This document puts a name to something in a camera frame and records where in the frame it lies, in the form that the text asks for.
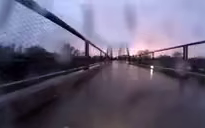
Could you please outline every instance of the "metal railing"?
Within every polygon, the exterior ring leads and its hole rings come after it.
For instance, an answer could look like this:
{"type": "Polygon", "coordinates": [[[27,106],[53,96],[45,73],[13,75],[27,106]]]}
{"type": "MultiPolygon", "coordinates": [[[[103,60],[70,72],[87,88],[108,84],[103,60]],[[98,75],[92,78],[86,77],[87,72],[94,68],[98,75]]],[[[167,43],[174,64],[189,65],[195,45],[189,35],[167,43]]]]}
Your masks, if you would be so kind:
{"type": "Polygon", "coordinates": [[[189,57],[189,52],[192,46],[197,46],[205,44],[205,40],[188,43],[184,45],[178,45],[169,48],[158,49],[154,51],[146,51],[145,53],[135,55],[135,56],[127,56],[129,61],[136,62],[137,64],[141,64],[144,66],[150,67],[153,65],[159,69],[163,70],[171,70],[171,71],[179,71],[184,70],[186,74],[193,74],[196,76],[204,76],[205,77],[205,57],[189,57]],[[169,52],[171,50],[178,50],[178,56],[167,55],[167,54],[159,54],[162,52],[169,52]]]}
{"type": "Polygon", "coordinates": [[[40,83],[44,80],[60,76],[60,75],[66,75],[72,72],[77,72],[80,70],[86,70],[89,69],[90,67],[95,66],[98,62],[106,60],[106,58],[109,58],[108,54],[104,52],[102,49],[100,49],[98,46],[93,44],[90,40],[88,40],[86,37],[84,37],[82,34],[80,34],[78,31],[76,31],[74,28],[72,28],[70,25],[68,25],[66,22],[62,21],[60,18],[58,18],[56,15],[53,13],[47,11],[46,9],[40,7],[35,1],[33,0],[16,0],[16,2],[20,3],[21,5],[29,8],[30,10],[34,11],[35,13],[43,16],[44,18],[48,19],[49,21],[55,23],[56,25],[60,26],[61,28],[67,30],[68,32],[72,33],[76,37],[80,38],[81,40],[84,41],[84,62],[89,62],[89,63],[84,63],[84,65],[80,65],[77,68],[73,69],[67,69],[67,70],[62,70],[62,71],[57,71],[57,72],[52,72],[44,75],[40,75],[37,77],[30,77],[30,78],[25,78],[24,80],[19,80],[15,82],[10,82],[6,84],[0,84],[0,95],[7,94],[16,90],[20,90],[29,86],[32,86],[34,84],[40,83]],[[99,57],[97,59],[90,57],[89,51],[90,47],[95,48],[96,50],[99,51],[99,57]]]}
{"type": "Polygon", "coordinates": [[[47,11],[46,9],[39,6],[35,1],[33,0],[16,0],[20,4],[26,6],[27,8],[33,10],[34,12],[38,13],[39,15],[45,17],[46,19],[52,21],[53,23],[59,25],[60,27],[68,30],[70,33],[74,34],[75,36],[79,37],[83,41],[85,41],[85,56],[89,57],[89,45],[96,48],[101,52],[101,54],[105,54],[107,57],[107,53],[104,52],[102,49],[97,47],[95,44],[93,44],[90,40],[85,38],[82,34],[80,34],[78,31],[76,31],[74,28],[72,28],[70,25],[62,21],[60,18],[58,18],[53,13],[47,11]]]}

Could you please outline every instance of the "cloudy sky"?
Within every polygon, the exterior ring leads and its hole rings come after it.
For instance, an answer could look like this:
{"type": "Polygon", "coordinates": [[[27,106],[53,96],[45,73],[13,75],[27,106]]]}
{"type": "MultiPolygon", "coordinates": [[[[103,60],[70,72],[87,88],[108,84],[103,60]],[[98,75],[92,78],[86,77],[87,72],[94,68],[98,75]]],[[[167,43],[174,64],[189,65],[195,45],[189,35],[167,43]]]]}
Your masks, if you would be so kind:
{"type": "MultiPolygon", "coordinates": [[[[89,7],[94,23],[90,38],[113,47],[128,46],[132,53],[205,40],[205,0],[36,1],[84,34],[83,7],[89,7]]],[[[205,52],[201,49],[205,46],[191,51],[205,52]]]]}

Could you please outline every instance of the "wet pavement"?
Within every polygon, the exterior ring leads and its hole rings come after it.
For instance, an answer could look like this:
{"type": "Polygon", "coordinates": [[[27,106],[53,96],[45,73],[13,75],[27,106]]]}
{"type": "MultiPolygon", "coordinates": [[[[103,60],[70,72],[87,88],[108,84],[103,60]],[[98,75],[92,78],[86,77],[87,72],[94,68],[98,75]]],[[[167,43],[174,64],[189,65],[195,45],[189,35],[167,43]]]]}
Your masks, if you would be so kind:
{"type": "Polygon", "coordinates": [[[205,128],[205,88],[113,62],[17,128],[205,128]]]}

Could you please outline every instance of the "bridge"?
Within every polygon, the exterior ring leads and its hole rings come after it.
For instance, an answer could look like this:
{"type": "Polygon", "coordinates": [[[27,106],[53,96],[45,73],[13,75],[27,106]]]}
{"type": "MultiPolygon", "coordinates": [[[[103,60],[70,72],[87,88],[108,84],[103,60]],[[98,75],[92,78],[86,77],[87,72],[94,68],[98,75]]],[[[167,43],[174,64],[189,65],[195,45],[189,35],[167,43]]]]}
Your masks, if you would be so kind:
{"type": "Polygon", "coordinates": [[[188,57],[205,41],[114,58],[35,2],[16,1],[80,38],[84,56],[75,68],[0,84],[0,128],[205,128],[205,67],[188,57]]]}

